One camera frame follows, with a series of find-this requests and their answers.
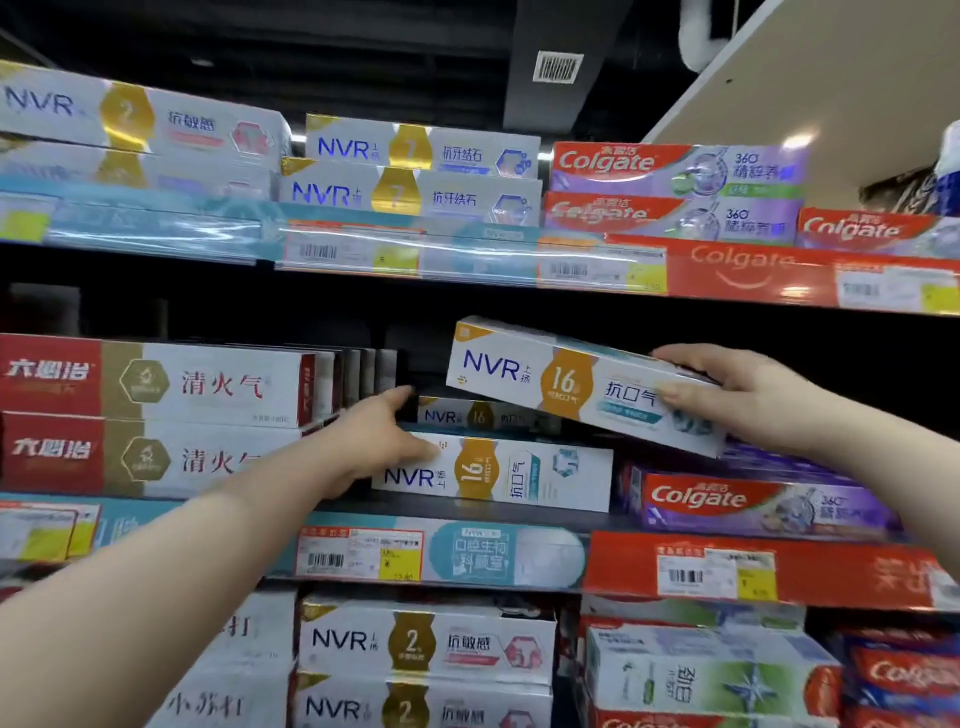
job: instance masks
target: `gold hexagon emblem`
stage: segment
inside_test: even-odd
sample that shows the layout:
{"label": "gold hexagon emblem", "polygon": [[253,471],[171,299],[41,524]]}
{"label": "gold hexagon emblem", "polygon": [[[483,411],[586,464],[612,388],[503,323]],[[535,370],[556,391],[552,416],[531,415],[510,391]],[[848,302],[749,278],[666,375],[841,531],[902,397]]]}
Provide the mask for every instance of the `gold hexagon emblem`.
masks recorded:
{"label": "gold hexagon emblem", "polygon": [[130,401],[156,404],[170,389],[170,377],[153,359],[131,359],[120,375],[120,386]]}
{"label": "gold hexagon emblem", "polygon": [[146,437],[130,440],[121,460],[133,480],[160,480],[170,467],[167,448]]}

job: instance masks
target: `barcode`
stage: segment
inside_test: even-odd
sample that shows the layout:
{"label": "barcode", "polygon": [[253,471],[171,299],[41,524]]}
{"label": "barcode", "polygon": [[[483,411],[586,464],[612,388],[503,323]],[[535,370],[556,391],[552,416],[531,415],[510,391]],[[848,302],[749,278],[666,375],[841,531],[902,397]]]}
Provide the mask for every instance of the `barcode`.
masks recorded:
{"label": "barcode", "polygon": [[310,569],[317,567],[339,569],[343,564],[344,554],[342,553],[308,553],[306,555],[306,565]]}
{"label": "barcode", "polygon": [[879,297],[879,283],[844,283],[843,292],[848,296]]}
{"label": "barcode", "polygon": [[315,245],[314,243],[304,243],[300,246],[300,252],[303,257],[318,257],[322,260],[330,260],[337,256],[337,246],[335,245]]}
{"label": "barcode", "polygon": [[695,569],[671,569],[669,572],[670,581],[678,584],[702,584],[704,573]]}
{"label": "barcode", "polygon": [[584,279],[587,277],[586,263],[550,263],[550,273],[554,278]]}

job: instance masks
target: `air vent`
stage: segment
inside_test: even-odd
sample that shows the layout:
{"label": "air vent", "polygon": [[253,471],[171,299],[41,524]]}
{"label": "air vent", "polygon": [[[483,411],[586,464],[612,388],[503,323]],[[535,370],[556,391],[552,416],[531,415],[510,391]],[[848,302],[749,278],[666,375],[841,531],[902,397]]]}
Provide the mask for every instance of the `air vent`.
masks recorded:
{"label": "air vent", "polygon": [[539,51],[534,66],[534,81],[541,84],[572,84],[584,62],[582,53]]}

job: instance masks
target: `ceiling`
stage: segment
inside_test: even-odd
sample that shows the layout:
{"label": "ceiling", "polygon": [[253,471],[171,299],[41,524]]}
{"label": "ceiling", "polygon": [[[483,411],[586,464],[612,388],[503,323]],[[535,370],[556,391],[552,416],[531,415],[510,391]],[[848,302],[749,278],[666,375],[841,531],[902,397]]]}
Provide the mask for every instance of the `ceiling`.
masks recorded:
{"label": "ceiling", "polygon": [[[716,35],[732,16],[713,0]],[[295,131],[314,111],[637,140],[696,79],[679,22],[649,0],[0,0],[0,29],[59,67],[278,109]],[[576,82],[533,83],[538,50],[583,53]]]}

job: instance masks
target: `toothpaste display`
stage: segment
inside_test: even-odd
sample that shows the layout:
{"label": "toothpaste display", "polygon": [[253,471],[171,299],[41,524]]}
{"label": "toothpaste display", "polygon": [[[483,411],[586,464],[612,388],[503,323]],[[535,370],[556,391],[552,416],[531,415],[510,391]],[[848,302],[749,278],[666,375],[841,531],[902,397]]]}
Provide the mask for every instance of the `toothpaste display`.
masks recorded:
{"label": "toothpaste display", "polygon": [[311,159],[535,180],[539,151],[538,136],[306,115]]}
{"label": "toothpaste display", "polygon": [[657,386],[704,376],[660,359],[470,316],[454,333],[446,384],[673,448],[716,457],[726,433],[672,410]]}
{"label": "toothpaste display", "polygon": [[375,490],[607,513],[613,451],[415,430],[440,454],[375,473]]}
{"label": "toothpaste display", "polygon": [[804,207],[797,246],[960,259],[960,218]]}
{"label": "toothpaste display", "polygon": [[543,226],[574,234],[653,235],[793,245],[797,231],[796,209],[792,208],[782,219],[763,220],[755,207],[766,204],[765,200],[741,197],[686,200],[552,190],[543,199]]}
{"label": "toothpaste display", "polygon": [[550,685],[557,627],[553,614],[527,603],[505,601],[501,606],[481,595],[417,599],[355,599],[322,592],[305,597],[300,604],[300,667],[323,674],[400,671]]}
{"label": "toothpaste display", "polygon": [[4,412],[9,490],[83,496],[197,496],[308,434],[250,427]]}
{"label": "toothpaste display", "polygon": [[552,708],[553,694],[545,685],[300,671],[290,725],[549,728]]}
{"label": "toothpaste display", "polygon": [[559,417],[502,401],[420,396],[417,422],[436,428],[522,430],[559,435]]}
{"label": "toothpaste display", "polygon": [[0,132],[278,171],[290,154],[279,111],[0,61]]}
{"label": "toothpaste display", "polygon": [[606,710],[837,719],[840,664],[804,634],[590,629],[586,683]]}
{"label": "toothpaste display", "polygon": [[180,153],[160,156],[0,135],[0,175],[272,200],[276,173]]}
{"label": "toothpaste display", "polygon": [[300,427],[328,414],[315,402],[317,357],[4,333],[0,401],[16,412]]}
{"label": "toothpaste display", "polygon": [[278,200],[535,227],[540,180],[284,158]]}

